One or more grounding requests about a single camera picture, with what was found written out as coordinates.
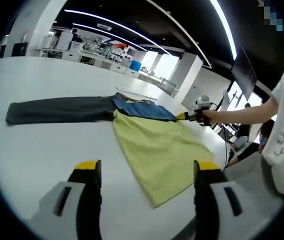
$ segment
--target blue box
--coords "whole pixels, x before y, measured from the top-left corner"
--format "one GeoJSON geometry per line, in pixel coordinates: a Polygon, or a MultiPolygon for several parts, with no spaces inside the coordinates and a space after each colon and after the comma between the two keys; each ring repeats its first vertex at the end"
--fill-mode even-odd
{"type": "Polygon", "coordinates": [[[138,72],[140,70],[140,68],[141,68],[141,63],[133,60],[131,65],[130,65],[130,69],[138,72]]]}

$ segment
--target chair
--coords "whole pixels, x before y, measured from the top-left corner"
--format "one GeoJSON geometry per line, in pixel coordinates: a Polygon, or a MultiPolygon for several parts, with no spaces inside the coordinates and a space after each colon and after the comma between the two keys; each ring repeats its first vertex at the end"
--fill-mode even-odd
{"type": "Polygon", "coordinates": [[[174,92],[176,86],[177,86],[176,84],[165,79],[163,79],[162,82],[158,85],[160,89],[162,89],[166,94],[170,96],[174,92]]]}

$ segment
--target ceiling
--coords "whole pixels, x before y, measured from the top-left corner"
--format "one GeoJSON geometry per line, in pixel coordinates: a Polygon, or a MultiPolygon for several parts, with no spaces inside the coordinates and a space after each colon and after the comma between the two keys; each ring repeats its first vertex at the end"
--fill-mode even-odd
{"type": "MultiPolygon", "coordinates": [[[[198,42],[211,62],[212,70],[230,78],[230,68],[234,62],[230,44],[210,0],[153,1],[169,11],[170,15],[198,42]]],[[[264,8],[258,7],[257,0],[218,0],[218,2],[228,21],[236,48],[242,46],[245,49],[258,80],[273,89],[284,69],[284,32],[278,32],[275,26],[265,23],[264,8]]],[[[138,45],[149,45],[151,43],[144,38],[115,24],[87,15],[64,12],[64,9],[113,20],[137,31],[160,46],[183,49],[202,58],[183,31],[146,0],[68,0],[56,18],[56,25],[72,28],[72,23],[77,23],[97,28],[97,23],[100,23],[112,27],[110,31],[112,34],[138,45]]]]}

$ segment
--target table surface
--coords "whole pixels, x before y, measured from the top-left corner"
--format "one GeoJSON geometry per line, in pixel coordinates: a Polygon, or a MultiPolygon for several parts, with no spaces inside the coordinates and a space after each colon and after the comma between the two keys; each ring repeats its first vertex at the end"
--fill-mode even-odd
{"type": "MultiPolygon", "coordinates": [[[[39,210],[40,198],[66,181],[78,163],[93,159],[102,161],[104,240],[171,239],[195,216],[192,186],[160,207],[151,207],[117,143],[112,122],[16,126],[5,122],[12,102],[110,96],[116,87],[156,96],[156,104],[174,115],[187,110],[155,85],[103,68],[44,57],[0,59],[0,190],[20,219],[30,219],[39,210]]],[[[225,142],[209,127],[185,124],[223,167],[225,142]]]]}

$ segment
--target pillar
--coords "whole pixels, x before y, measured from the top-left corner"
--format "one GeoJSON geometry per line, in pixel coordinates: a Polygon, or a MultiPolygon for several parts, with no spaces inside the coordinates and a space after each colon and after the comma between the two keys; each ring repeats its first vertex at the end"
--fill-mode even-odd
{"type": "Polygon", "coordinates": [[[67,0],[29,0],[22,6],[8,36],[4,57],[11,57],[14,44],[27,42],[26,56],[40,56],[36,51],[48,35],[54,20],[67,0]]]}
{"type": "Polygon", "coordinates": [[[154,72],[154,69],[156,69],[161,57],[163,56],[163,54],[157,54],[156,58],[154,59],[154,62],[150,68],[150,72],[154,72]]]}
{"type": "Polygon", "coordinates": [[[188,52],[185,52],[182,59],[179,61],[170,80],[172,83],[176,84],[175,88],[179,90],[175,96],[175,99],[179,103],[182,103],[183,99],[186,97],[202,65],[203,62],[199,56],[188,52]]]}

